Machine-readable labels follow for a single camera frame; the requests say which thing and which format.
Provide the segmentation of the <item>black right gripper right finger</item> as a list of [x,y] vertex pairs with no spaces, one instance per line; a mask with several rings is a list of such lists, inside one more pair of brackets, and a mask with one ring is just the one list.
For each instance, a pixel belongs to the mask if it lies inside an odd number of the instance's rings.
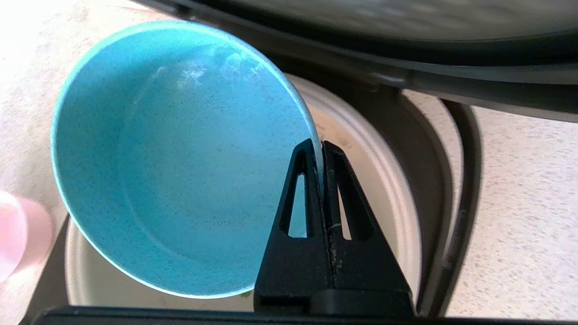
[[312,313],[415,316],[412,292],[346,154],[324,142],[323,218],[330,284],[310,299]]

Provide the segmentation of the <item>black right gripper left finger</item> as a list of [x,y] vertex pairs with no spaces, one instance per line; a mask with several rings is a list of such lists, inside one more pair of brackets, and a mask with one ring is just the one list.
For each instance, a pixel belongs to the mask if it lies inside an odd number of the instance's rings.
[[[305,178],[306,237],[289,236],[297,180]],[[330,288],[326,223],[314,146],[295,146],[254,287],[256,313],[308,313],[314,294]]]

